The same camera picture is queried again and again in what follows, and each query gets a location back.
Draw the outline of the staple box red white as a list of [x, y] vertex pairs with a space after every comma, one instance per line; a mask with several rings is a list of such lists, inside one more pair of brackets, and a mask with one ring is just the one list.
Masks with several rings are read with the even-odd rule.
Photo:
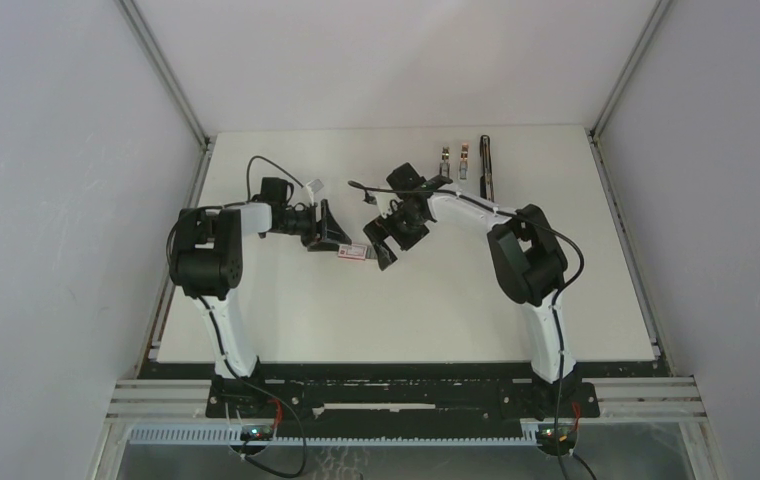
[[369, 257], [369, 247], [362, 244], [340, 245], [337, 256], [341, 259], [365, 261]]

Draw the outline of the grey small stapler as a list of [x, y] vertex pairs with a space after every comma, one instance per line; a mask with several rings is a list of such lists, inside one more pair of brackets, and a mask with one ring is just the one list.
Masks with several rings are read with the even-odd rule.
[[442, 147], [439, 174], [443, 177], [450, 177], [450, 148], [448, 146]]

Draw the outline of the pink and white stapler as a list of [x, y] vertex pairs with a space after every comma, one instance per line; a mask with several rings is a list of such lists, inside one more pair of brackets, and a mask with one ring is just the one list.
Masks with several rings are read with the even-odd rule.
[[460, 156], [458, 163], [458, 178], [461, 182], [468, 180], [469, 170], [469, 144], [462, 143], [460, 148]]

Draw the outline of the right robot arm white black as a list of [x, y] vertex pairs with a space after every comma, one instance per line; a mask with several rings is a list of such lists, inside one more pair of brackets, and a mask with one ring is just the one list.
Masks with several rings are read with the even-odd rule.
[[426, 179], [409, 163], [396, 168], [386, 182], [384, 188], [348, 183], [379, 211], [363, 231], [380, 269], [397, 260], [389, 239], [407, 251], [426, 237], [429, 223], [453, 222], [483, 234], [498, 286], [520, 306], [527, 323], [533, 343], [531, 367], [542, 381], [533, 391], [535, 406], [545, 415], [561, 415], [574, 400], [565, 380], [576, 365], [560, 317], [561, 295], [571, 283], [565, 276], [568, 259], [561, 247], [568, 237], [554, 230], [534, 204], [508, 211], [469, 195], [446, 176]]

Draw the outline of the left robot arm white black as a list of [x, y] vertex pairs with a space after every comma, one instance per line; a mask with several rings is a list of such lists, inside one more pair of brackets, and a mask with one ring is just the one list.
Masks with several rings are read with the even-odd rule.
[[318, 200], [319, 179], [303, 187], [307, 204], [293, 204], [295, 185], [265, 177], [246, 201], [185, 208], [169, 232], [166, 249], [173, 284], [190, 298], [205, 322], [222, 378], [253, 375], [258, 354], [242, 318], [237, 288], [243, 276], [243, 240], [252, 235], [296, 236], [309, 252], [337, 251], [352, 240]]

